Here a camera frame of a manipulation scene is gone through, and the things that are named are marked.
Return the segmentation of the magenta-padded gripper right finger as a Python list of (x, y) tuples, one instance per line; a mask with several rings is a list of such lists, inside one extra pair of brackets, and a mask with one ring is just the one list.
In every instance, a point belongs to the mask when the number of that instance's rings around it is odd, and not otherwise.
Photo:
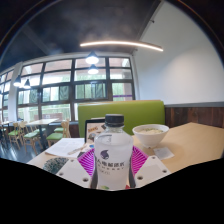
[(136, 146), (133, 147), (128, 178), (130, 188), (143, 187), (170, 174), (157, 156), (148, 156)]

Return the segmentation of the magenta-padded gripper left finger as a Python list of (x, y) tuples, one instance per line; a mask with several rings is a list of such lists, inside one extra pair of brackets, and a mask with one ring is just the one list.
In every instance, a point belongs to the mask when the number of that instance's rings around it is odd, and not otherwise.
[(95, 189), (97, 187), (97, 174), (95, 173), (94, 150), (90, 149), (82, 153), (77, 159), (70, 159), (57, 173), (72, 183), (84, 188)]

